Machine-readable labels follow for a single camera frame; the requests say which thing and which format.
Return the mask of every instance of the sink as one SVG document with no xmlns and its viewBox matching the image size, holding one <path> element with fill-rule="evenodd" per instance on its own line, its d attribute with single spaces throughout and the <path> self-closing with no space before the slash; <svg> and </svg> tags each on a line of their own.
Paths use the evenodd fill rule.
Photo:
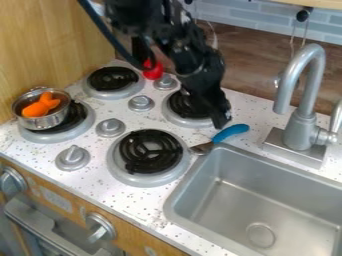
<svg viewBox="0 0 342 256">
<path fill-rule="evenodd" d="M 239 256 L 341 256 L 342 185 L 219 145 L 164 204 L 168 220 Z"/>
</svg>

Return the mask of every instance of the cable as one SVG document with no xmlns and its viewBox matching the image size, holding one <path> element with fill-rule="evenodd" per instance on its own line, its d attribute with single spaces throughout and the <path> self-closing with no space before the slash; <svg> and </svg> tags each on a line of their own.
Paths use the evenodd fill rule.
<svg viewBox="0 0 342 256">
<path fill-rule="evenodd" d="M 148 52 L 149 59 L 151 61 L 151 67 L 144 67 L 139 61 L 137 61 L 133 56 L 125 49 L 125 47 L 116 39 L 112 32 L 108 29 L 106 24 L 102 21 L 101 17 L 97 15 L 96 11 L 93 9 L 91 4 L 87 0 L 78 0 L 78 3 L 82 6 L 85 12 L 89 15 L 92 21 L 95 23 L 97 28 L 101 33 L 107 38 L 111 45 L 124 57 L 132 66 L 142 71 L 150 71 L 156 67 L 156 57 L 152 50 L 148 47 L 146 40 L 143 36 L 139 35 L 142 39 L 144 50 Z"/>
<path fill-rule="evenodd" d="M 216 35 L 216 32 L 215 32 L 215 29 L 213 27 L 213 25 L 207 21 L 207 24 L 209 25 L 211 31 L 213 32 L 213 44 L 211 45 L 211 47 L 213 47 L 215 50 L 217 50 L 218 48 L 218 40 L 217 40 L 217 35 Z"/>
</svg>

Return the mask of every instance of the pot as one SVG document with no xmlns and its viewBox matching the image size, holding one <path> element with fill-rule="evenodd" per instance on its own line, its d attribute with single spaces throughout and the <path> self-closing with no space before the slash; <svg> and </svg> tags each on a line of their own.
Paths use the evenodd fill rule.
<svg viewBox="0 0 342 256">
<path fill-rule="evenodd" d="M 42 117 L 23 117 L 21 112 L 23 108 L 37 102 L 43 92 L 51 92 L 54 99 L 60 99 L 61 103 L 49 113 Z M 33 89 L 19 98 L 12 104 L 12 112 L 17 117 L 19 125 L 29 130 L 46 130 L 55 127 L 63 122 L 68 114 L 71 102 L 70 95 L 59 89 L 54 88 L 37 88 Z"/>
</svg>

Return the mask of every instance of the backsplash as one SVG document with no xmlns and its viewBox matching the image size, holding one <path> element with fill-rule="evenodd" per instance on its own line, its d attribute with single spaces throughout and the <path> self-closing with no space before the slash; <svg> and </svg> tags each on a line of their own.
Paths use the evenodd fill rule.
<svg viewBox="0 0 342 256">
<path fill-rule="evenodd" d="M 195 0 L 186 8 L 202 20 L 284 35 L 291 35 L 297 23 L 296 36 L 304 35 L 305 24 L 295 20 L 301 6 L 262 0 Z M 315 8 L 307 38 L 342 45 L 342 11 Z"/>
</svg>

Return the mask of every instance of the blue handle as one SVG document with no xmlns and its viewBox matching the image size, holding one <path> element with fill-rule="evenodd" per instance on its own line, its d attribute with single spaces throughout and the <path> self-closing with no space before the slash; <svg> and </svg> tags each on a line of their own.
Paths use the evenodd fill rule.
<svg viewBox="0 0 342 256">
<path fill-rule="evenodd" d="M 220 143 L 221 141 L 227 139 L 228 137 L 247 132 L 249 130 L 249 126 L 247 124 L 235 124 L 232 125 L 222 131 L 220 131 L 218 134 L 216 134 L 211 141 L 214 144 Z"/>
</svg>

